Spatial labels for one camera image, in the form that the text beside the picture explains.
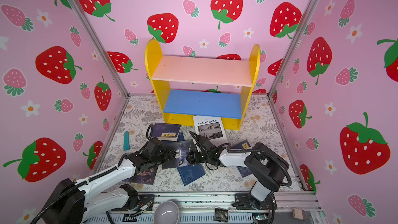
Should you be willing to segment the black wolf cover book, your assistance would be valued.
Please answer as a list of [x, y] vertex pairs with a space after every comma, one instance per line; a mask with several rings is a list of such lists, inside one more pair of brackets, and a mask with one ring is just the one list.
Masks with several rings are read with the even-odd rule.
[[175, 156], [171, 161], [162, 164], [163, 170], [191, 166], [191, 163], [187, 160], [187, 156], [191, 151], [198, 151], [193, 140], [164, 142], [164, 147], [173, 150]]

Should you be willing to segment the dark blue thick book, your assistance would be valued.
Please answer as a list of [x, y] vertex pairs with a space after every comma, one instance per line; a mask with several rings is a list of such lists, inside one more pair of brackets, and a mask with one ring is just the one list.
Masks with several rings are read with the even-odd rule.
[[152, 137], [161, 141], [177, 142], [180, 129], [180, 124], [155, 123], [153, 126]]

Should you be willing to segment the blue book yellow label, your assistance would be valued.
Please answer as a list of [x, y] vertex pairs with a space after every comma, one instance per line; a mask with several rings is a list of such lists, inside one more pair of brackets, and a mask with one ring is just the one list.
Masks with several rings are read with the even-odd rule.
[[184, 186], [196, 181], [205, 175], [205, 171], [200, 164], [177, 168]]

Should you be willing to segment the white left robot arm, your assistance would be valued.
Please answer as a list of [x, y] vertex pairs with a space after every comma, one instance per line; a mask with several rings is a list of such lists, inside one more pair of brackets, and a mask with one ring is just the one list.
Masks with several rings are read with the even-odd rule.
[[76, 182], [61, 181], [41, 211], [31, 221], [42, 219], [47, 224], [82, 224], [88, 219], [113, 209], [145, 211], [149, 203], [129, 184], [105, 193], [111, 186], [173, 160], [176, 152], [152, 138], [139, 151], [123, 155], [114, 166]]

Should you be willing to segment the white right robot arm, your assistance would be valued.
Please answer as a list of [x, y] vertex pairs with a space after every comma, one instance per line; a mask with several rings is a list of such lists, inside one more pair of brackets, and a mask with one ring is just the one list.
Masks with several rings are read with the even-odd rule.
[[244, 167], [256, 178], [246, 199], [233, 204], [236, 208], [263, 209], [266, 201], [271, 200], [271, 195], [281, 186], [291, 186], [289, 164], [264, 144], [256, 143], [247, 149], [232, 148], [229, 143], [216, 146], [205, 136], [191, 134], [197, 146], [186, 156], [191, 165], [204, 163], [217, 169]]

